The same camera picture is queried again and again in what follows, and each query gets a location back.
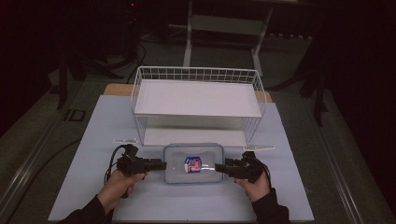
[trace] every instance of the metal leg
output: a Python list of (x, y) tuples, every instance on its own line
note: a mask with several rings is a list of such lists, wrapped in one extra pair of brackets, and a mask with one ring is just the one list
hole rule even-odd
[(325, 72), (320, 72), (319, 78), (318, 78), (318, 86), (317, 86), (317, 98), (315, 101), (315, 109), (314, 109), (314, 118), (317, 121), (318, 126), (322, 127), (322, 122), (321, 122), (321, 112), (323, 109), (323, 94), (324, 94), (324, 88), (325, 88), (325, 83), (326, 83), (326, 71)]
[(262, 41), (265, 38), (265, 33), (267, 32), (268, 24), (270, 22), (273, 10), (274, 9), (272, 7), (268, 8), (268, 12), (267, 12), (267, 16), (265, 18), (265, 22), (262, 25), (262, 30), (260, 31), (259, 41), (258, 41), (258, 43), (256, 45), (256, 48), (253, 48), (251, 50), (251, 57), (253, 59), (254, 69), (256, 69), (257, 72), (259, 72), (260, 76), (262, 76), (262, 66), (260, 65), (259, 52), (260, 52), (260, 48), (262, 47)]
[(190, 67), (191, 62), (191, 18), (192, 18), (192, 0), (189, 1), (189, 17), (187, 19), (187, 44), (186, 51), (184, 52), (184, 62), (183, 67)]

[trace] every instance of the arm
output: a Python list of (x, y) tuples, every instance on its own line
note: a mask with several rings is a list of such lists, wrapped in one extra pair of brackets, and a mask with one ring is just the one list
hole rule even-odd
[(105, 216), (105, 209), (97, 196), (95, 196), (83, 209), (72, 212), (59, 224), (100, 223)]
[(134, 183), (142, 180), (144, 176), (137, 174), (125, 177), (121, 171), (114, 171), (105, 186), (83, 209), (74, 211), (59, 223), (102, 223), (106, 215), (119, 204), (125, 191), (132, 193)]
[(290, 223), (289, 209), (277, 203), (275, 189), (271, 189), (270, 193), (252, 203), (252, 206), (260, 224)]
[(265, 174), (262, 174), (254, 184), (243, 179), (235, 179), (235, 183), (247, 192), (260, 224), (290, 223), (289, 209), (277, 203), (276, 190), (269, 188)]

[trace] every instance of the white table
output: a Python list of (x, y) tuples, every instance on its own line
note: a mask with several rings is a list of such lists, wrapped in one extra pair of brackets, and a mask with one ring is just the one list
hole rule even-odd
[[(99, 192), (111, 154), (119, 145), (114, 138), (138, 138), (129, 96), (100, 97), (49, 220), (65, 218)], [(290, 220), (313, 220), (275, 104), (268, 104), (251, 143), (276, 146), (256, 156), (268, 165), (278, 201), (289, 208)], [(138, 147), (138, 157), (162, 157), (163, 147)], [(241, 148), (225, 148), (227, 158), (241, 159), (241, 155)], [(150, 172), (129, 198), (121, 200), (113, 217), (125, 222), (251, 222), (255, 218), (248, 197), (233, 178), (224, 176), (221, 183), (210, 185), (167, 185), (163, 171)]]

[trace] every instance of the black cable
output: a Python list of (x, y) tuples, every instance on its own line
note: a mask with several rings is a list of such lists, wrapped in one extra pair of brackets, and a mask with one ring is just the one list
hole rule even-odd
[(138, 46), (140, 46), (143, 49), (143, 56), (140, 59), (139, 56), (136, 54), (137, 65), (134, 68), (134, 70), (131, 72), (131, 74), (128, 76), (128, 79), (126, 80), (126, 84), (129, 84), (129, 81), (131, 80), (131, 77), (133, 77), (133, 75), (136, 72), (137, 68), (140, 67), (143, 64), (143, 61), (146, 58), (146, 52), (147, 52), (146, 48), (140, 43), (138, 43)]
[(102, 66), (104, 68), (107, 68), (107, 69), (110, 69), (110, 70), (121, 68), (123, 66), (125, 66), (125, 68), (127, 68), (127, 67), (131, 66), (131, 65), (128, 65), (128, 64), (132, 64), (133, 61), (134, 61), (134, 56), (131, 55), (131, 54), (127, 54), (122, 61), (119, 61), (119, 62), (116, 62), (116, 63), (110, 63), (110, 64), (102, 64)]
[(114, 151), (113, 151), (113, 154), (111, 155), (110, 164), (108, 165), (108, 169), (107, 169), (106, 174), (105, 174), (105, 183), (107, 182), (107, 180), (108, 180), (108, 179), (110, 178), (110, 176), (111, 176), (111, 168), (116, 164), (116, 163), (113, 164), (114, 156), (116, 155), (117, 151), (118, 151), (120, 148), (122, 148), (122, 147), (124, 147), (124, 145), (121, 145), (121, 146), (116, 147), (116, 149), (114, 149)]
[(268, 166), (264, 163), (262, 163), (260, 160), (256, 159), (258, 162), (260, 162), (264, 168), (263, 172), (265, 173), (265, 175), (267, 176), (267, 180), (268, 180), (268, 186), (270, 187), (270, 189), (272, 188), (272, 184), (271, 184), (271, 173), (270, 170), (268, 169)]
[(134, 64), (134, 61), (129, 61), (128, 63), (125, 64), (125, 66), (118, 67), (117, 69), (112, 69), (112, 71), (114, 71), (114, 73), (117, 74), (117, 73), (120, 73), (120, 72), (126, 70), (127, 68), (130, 68), (133, 64)]
[(11, 215), (9, 216), (8, 220), (6, 223), (9, 223), (9, 221), (14, 217), (15, 213), (17, 212), (18, 208), (21, 206), (21, 202), (23, 201), (24, 197), (26, 196), (27, 192), (29, 191), (29, 188), (32, 187), (33, 183), (35, 182), (35, 179), (38, 177), (38, 175), (43, 171), (43, 169), (47, 166), (48, 163), (50, 163), (50, 161), (52, 161), (53, 158), (55, 158), (56, 156), (58, 156), (61, 152), (63, 152), (65, 149), (73, 146), (75, 143), (80, 142), (81, 138), (79, 138), (76, 141), (73, 141), (72, 143), (69, 143), (68, 145), (66, 145), (65, 147), (62, 147), (61, 149), (59, 149), (59, 151), (57, 151), (55, 154), (53, 154), (49, 159), (47, 159), (46, 162), (44, 162), (43, 165), (41, 165), (40, 169), (38, 169), (38, 171), (35, 173), (35, 175), (33, 176), (32, 180), (30, 181), (29, 185), (26, 187), (26, 189), (24, 190), (24, 193), (22, 194), (22, 196), (20, 197), (17, 205), (15, 206), (14, 210), (12, 211)]

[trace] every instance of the dark background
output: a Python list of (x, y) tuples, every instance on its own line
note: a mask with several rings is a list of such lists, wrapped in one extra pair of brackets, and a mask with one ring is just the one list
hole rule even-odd
[[(300, 70), (326, 71), (326, 86), (396, 214), (396, 3), (360, 0), (331, 4), (334, 9), (326, 13), (322, 7), (276, 5), (268, 31), (286, 38), (314, 37)], [(144, 22), (159, 36), (166, 36), (167, 23), (186, 23), (187, 1), (136, 1), (136, 6), (137, 22)], [(107, 53), (127, 50), (122, 42), (127, 36), (123, 7), (124, 2), (109, 0), (1, 2), (0, 135), (51, 88), (48, 73), (58, 67), (62, 37), (92, 58), (103, 59)], [(256, 9), (260, 12), (265, 7)], [(245, 16), (244, 10), (232, 12), (211, 1), (197, 8)]]

